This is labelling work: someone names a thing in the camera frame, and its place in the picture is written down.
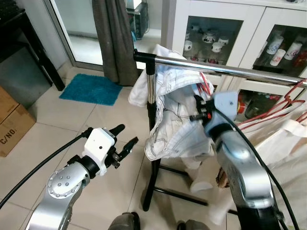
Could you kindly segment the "teal floor mat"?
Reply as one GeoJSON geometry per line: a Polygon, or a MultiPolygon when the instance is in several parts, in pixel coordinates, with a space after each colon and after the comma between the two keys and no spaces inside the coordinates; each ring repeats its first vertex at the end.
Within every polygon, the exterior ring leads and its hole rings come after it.
{"type": "Polygon", "coordinates": [[[77,102],[113,106],[122,86],[99,75],[77,74],[59,98],[77,102]]]}

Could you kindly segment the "silver and black clothes rack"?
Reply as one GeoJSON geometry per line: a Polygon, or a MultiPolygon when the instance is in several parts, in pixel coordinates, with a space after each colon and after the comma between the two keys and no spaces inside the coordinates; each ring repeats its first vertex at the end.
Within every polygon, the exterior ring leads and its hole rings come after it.
{"type": "MultiPolygon", "coordinates": [[[[147,97],[147,112],[149,119],[149,129],[152,130],[155,126],[156,119],[156,90],[155,90],[155,80],[156,80],[156,65],[162,64],[169,67],[175,67],[180,69],[189,69],[194,71],[205,71],[210,70],[216,72],[217,74],[226,74],[232,76],[242,77],[252,81],[261,81],[265,83],[273,83],[276,85],[284,86],[300,86],[301,88],[306,88],[307,83],[306,79],[303,78],[294,78],[282,74],[273,74],[270,72],[244,69],[237,67],[228,67],[221,64],[206,64],[206,63],[197,63],[195,61],[182,60],[171,57],[161,57],[154,55],[152,53],[138,52],[134,49],[133,54],[134,61],[138,63],[145,64],[145,73],[147,75],[147,86],[148,86],[148,97],[147,97]]],[[[166,167],[161,165],[161,160],[155,160],[151,162],[151,177],[145,189],[145,194],[142,201],[142,208],[145,212],[149,211],[152,203],[152,196],[154,192],[160,192],[165,195],[173,196],[175,198],[182,199],[184,201],[190,201],[195,204],[202,206],[208,206],[208,202],[193,198],[191,196],[186,196],[183,194],[175,193],[173,191],[166,190],[156,186],[156,180],[160,169],[170,171],[172,173],[177,173],[182,176],[187,177],[188,173],[180,170],[173,169],[172,167],[166,167]]]]}

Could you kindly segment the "plain white T-shirt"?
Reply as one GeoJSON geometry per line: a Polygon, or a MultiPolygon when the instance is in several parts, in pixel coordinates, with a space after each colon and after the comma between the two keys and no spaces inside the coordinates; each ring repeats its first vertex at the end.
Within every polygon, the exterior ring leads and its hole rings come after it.
{"type": "Polygon", "coordinates": [[[307,230],[307,103],[294,103],[267,121],[240,124],[283,188],[301,230],[307,230]]]}

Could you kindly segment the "patterned white teapot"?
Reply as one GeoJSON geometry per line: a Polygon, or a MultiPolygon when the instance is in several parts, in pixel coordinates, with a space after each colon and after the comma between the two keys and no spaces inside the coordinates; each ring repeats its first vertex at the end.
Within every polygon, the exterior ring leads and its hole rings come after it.
{"type": "Polygon", "coordinates": [[[204,43],[213,43],[216,41],[217,36],[218,36],[217,29],[208,29],[207,31],[204,32],[201,39],[204,43]]]}

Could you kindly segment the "grey curtain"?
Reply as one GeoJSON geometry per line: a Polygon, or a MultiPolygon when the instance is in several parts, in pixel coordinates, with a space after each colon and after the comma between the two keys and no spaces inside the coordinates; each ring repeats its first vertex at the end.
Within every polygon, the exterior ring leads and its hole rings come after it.
{"type": "Polygon", "coordinates": [[[91,0],[101,48],[103,73],[121,86],[132,86],[140,73],[134,61],[134,41],[124,0],[91,0]]]}

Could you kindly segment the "white glass-door cabinet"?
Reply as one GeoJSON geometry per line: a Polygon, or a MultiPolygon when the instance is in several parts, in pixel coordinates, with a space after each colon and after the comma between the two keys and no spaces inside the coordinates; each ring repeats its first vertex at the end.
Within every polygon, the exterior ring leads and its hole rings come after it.
{"type": "Polygon", "coordinates": [[[267,71],[294,78],[307,77],[307,3],[305,0],[166,0],[162,27],[164,47],[199,63],[267,71]],[[202,35],[217,29],[213,43],[202,35]],[[282,36],[274,55],[270,41],[282,36]],[[193,42],[184,52],[185,40],[193,42]],[[303,46],[292,60],[284,58],[289,46],[303,46]]]}

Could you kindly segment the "tall white printed cup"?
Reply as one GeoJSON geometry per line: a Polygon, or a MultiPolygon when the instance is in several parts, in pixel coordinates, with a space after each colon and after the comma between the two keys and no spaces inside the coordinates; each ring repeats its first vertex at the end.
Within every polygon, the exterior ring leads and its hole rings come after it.
{"type": "Polygon", "coordinates": [[[282,43],[283,43],[283,37],[282,36],[276,36],[276,37],[272,38],[272,40],[268,44],[267,53],[270,54],[270,55],[274,55],[278,51],[279,46],[282,43]]]}
{"type": "Polygon", "coordinates": [[[301,47],[303,46],[302,42],[294,42],[289,46],[286,54],[283,56],[287,60],[292,60],[296,57],[297,53],[300,52],[301,47]]]}

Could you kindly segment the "cardboard box with black print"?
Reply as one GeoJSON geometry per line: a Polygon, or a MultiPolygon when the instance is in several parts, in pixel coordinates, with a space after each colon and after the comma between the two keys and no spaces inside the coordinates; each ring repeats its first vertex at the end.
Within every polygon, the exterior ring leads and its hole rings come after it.
{"type": "Polygon", "coordinates": [[[36,123],[23,105],[19,104],[0,123],[0,157],[6,157],[36,123]]]}

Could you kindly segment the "grey robot right foot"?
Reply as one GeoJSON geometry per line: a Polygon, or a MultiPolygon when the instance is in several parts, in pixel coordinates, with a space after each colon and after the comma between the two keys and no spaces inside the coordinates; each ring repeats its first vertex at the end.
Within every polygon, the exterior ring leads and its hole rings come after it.
{"type": "Polygon", "coordinates": [[[206,224],[189,219],[187,221],[181,221],[176,230],[211,230],[206,224]]]}

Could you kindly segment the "black side table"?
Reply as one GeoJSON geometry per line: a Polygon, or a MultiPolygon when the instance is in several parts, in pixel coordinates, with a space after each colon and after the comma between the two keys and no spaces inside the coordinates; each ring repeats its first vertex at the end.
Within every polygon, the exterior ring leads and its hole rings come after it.
{"type": "Polygon", "coordinates": [[[0,87],[28,109],[52,86],[66,87],[25,9],[0,0],[0,87]]]}

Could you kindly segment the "white T-shirt with brown print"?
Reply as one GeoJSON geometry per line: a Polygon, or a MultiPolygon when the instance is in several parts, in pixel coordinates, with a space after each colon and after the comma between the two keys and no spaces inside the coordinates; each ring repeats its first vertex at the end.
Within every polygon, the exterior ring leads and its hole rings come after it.
{"type": "Polygon", "coordinates": [[[282,186],[301,230],[307,230],[307,127],[286,120],[257,146],[282,186]]]}

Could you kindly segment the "black mesh box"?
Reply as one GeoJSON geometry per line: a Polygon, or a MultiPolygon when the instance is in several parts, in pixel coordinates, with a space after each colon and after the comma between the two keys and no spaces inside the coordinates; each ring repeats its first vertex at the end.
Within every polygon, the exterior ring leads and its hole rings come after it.
{"type": "Polygon", "coordinates": [[[126,0],[131,31],[136,40],[141,40],[149,32],[148,3],[143,0],[126,0]]]}

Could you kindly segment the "glass sliding door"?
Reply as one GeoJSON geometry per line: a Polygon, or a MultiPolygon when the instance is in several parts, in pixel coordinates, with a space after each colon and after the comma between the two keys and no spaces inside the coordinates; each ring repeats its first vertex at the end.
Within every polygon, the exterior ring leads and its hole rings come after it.
{"type": "MultiPolygon", "coordinates": [[[[134,47],[139,52],[152,53],[162,41],[162,27],[167,22],[163,9],[166,0],[143,0],[148,3],[149,32],[141,40],[133,33],[134,47]]],[[[83,69],[101,71],[103,60],[94,23],[91,0],[48,0],[47,8],[56,18],[56,25],[63,37],[64,48],[71,63],[83,69]]]]}

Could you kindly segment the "plain brown cardboard box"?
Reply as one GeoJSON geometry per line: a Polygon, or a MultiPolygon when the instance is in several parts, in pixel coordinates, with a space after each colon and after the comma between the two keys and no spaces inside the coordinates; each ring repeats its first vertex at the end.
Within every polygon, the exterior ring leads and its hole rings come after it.
{"type": "Polygon", "coordinates": [[[0,124],[6,120],[18,105],[19,103],[0,86],[0,124]]]}

